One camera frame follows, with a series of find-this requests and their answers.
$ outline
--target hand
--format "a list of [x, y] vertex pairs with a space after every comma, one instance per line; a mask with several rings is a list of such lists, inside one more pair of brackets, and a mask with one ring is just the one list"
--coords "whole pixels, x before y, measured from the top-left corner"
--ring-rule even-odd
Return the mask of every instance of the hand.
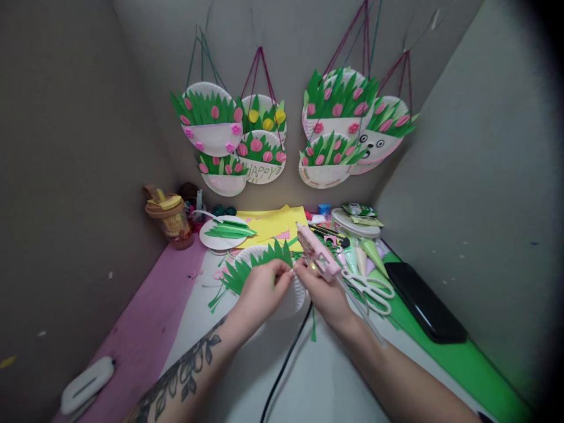
[[348, 305], [347, 295], [337, 280], [325, 281], [319, 273], [306, 266], [301, 258], [294, 265], [294, 272], [310, 293], [311, 301], [325, 321], [335, 328], [346, 324], [354, 313]]
[[248, 336], [273, 315], [293, 277], [290, 266], [278, 258], [253, 267], [231, 312], [239, 315]]

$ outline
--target gray wall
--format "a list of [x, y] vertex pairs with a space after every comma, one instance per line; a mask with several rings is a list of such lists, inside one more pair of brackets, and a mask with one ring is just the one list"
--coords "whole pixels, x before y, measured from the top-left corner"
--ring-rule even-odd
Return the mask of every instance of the gray wall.
[[[125, 36], [142, 70], [177, 174], [183, 181], [203, 187], [208, 204], [268, 210], [285, 203], [311, 207], [327, 202], [366, 202], [370, 198], [380, 169], [351, 177], [327, 190], [308, 187], [297, 171], [298, 151], [305, 148], [307, 141], [301, 128], [304, 90], [313, 70], [317, 68], [322, 72], [329, 63], [361, 4], [360, 0], [115, 0], [114, 3]], [[378, 3], [376, 0], [372, 9], [372, 25]], [[482, 0], [385, 1], [373, 75], [383, 77], [399, 59], [408, 28], [407, 45], [410, 46], [425, 29], [433, 12], [441, 8], [438, 21], [445, 20], [421, 39], [412, 54], [414, 109], [419, 110], [481, 3]], [[196, 149], [184, 136], [169, 100], [169, 91], [186, 88], [196, 24], [205, 28], [206, 21], [206, 38], [214, 64], [230, 93], [233, 96], [241, 94], [257, 46], [263, 45], [274, 92], [278, 101], [284, 99], [286, 104], [286, 168], [272, 183], [260, 186], [247, 184], [240, 195], [232, 198], [218, 196], [204, 184], [196, 168]], [[338, 65], [344, 62], [348, 50], [346, 46]], [[349, 61], [357, 69], [362, 64], [361, 51], [362, 36]], [[194, 61], [191, 82], [201, 78], [199, 57], [197, 55]], [[399, 74], [388, 83], [384, 93], [397, 94]], [[208, 64], [204, 80], [213, 81]], [[258, 92], [268, 93], [264, 78], [257, 82], [257, 87]]]
[[484, 3], [375, 193], [386, 241], [530, 401], [555, 327], [563, 139], [532, 25]]
[[165, 246], [141, 187], [176, 181], [109, 2], [3, 2], [0, 51], [0, 421], [49, 421]]

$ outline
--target glue gun cord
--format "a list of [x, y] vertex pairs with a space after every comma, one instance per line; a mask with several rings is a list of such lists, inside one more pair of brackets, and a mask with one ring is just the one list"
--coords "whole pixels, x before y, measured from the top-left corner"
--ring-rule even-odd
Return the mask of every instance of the glue gun cord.
[[266, 418], [266, 412], [268, 411], [268, 405], [270, 404], [270, 400], [272, 400], [272, 396], [274, 395], [276, 387], [278, 386], [280, 379], [282, 379], [282, 375], [284, 374], [284, 370], [286, 369], [286, 365], [288, 364], [288, 361], [290, 360], [290, 356], [292, 355], [292, 351], [294, 351], [294, 347], [296, 346], [298, 339], [300, 338], [300, 335], [301, 335], [302, 331], [304, 330], [304, 326], [306, 325], [307, 319], [310, 316], [312, 307], [313, 307], [313, 302], [310, 301], [310, 306], [307, 309], [307, 313], [305, 314], [304, 321], [301, 323], [300, 329], [298, 330], [298, 333], [296, 334], [296, 337], [294, 338], [294, 342], [292, 342], [290, 350], [286, 354], [286, 358], [284, 359], [284, 364], [282, 365], [282, 368], [280, 369], [280, 373], [278, 373], [278, 377], [276, 378], [276, 382], [274, 382], [274, 385], [272, 386], [272, 389], [270, 390], [270, 393], [268, 394], [268, 399], [266, 400], [266, 404], [264, 404], [263, 415], [260, 418], [260, 423], [264, 423], [264, 419]]

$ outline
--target white scissors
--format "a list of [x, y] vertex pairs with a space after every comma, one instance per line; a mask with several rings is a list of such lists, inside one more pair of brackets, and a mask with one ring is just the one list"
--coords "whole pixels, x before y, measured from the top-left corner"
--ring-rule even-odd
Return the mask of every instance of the white scissors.
[[[359, 276], [349, 272], [345, 268], [341, 271], [341, 274], [343, 275], [343, 279], [347, 282], [347, 284], [355, 288], [361, 297], [364, 297], [364, 301], [367, 304], [367, 307], [369, 307], [372, 311], [375, 311], [376, 313], [381, 315], [389, 315], [392, 312], [392, 307], [386, 300], [391, 300], [392, 298], [394, 298], [395, 291], [393, 286], [388, 281], [367, 276]], [[373, 284], [383, 286], [388, 292], [378, 288]], [[376, 303], [380, 304], [382, 308], [373, 305], [366, 299], [366, 297], [369, 297]]]

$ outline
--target black phone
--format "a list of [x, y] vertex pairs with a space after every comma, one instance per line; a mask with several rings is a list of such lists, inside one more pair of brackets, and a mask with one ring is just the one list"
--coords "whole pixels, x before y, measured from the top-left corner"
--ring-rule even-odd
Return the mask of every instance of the black phone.
[[468, 333], [425, 281], [407, 263], [386, 263], [400, 298], [427, 336], [437, 344], [461, 344]]

